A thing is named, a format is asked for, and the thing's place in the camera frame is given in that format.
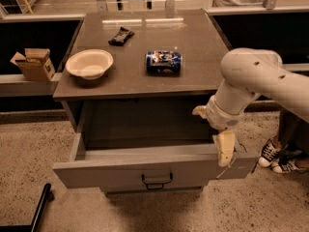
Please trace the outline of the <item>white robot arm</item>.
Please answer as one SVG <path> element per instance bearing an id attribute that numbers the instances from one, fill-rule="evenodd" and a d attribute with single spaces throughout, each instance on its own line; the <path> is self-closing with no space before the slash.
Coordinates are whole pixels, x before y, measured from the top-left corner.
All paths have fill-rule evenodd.
<path id="1" fill-rule="evenodd" d="M 265 96 L 305 122 L 309 122 L 309 77 L 282 68 L 282 59 L 272 50 L 236 48 L 224 55 L 220 71 L 223 81 L 205 105 L 192 113 L 218 130 L 214 142 L 218 164 L 227 166 L 233 158 L 233 128 L 244 109 Z"/>

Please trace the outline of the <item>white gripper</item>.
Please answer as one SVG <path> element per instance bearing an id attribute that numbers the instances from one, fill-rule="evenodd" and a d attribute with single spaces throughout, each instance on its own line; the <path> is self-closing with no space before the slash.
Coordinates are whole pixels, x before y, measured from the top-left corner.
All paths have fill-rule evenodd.
<path id="1" fill-rule="evenodd" d="M 243 113 L 231 114 L 222 110 L 215 102 L 215 96 L 211 96 L 206 106 L 198 105 L 192 110 L 193 115 L 200 116 L 208 120 L 210 126 L 221 131 L 213 137 L 217 148 L 218 165 L 221 167 L 227 166 L 233 157 L 235 133 L 232 131 L 243 117 Z"/>

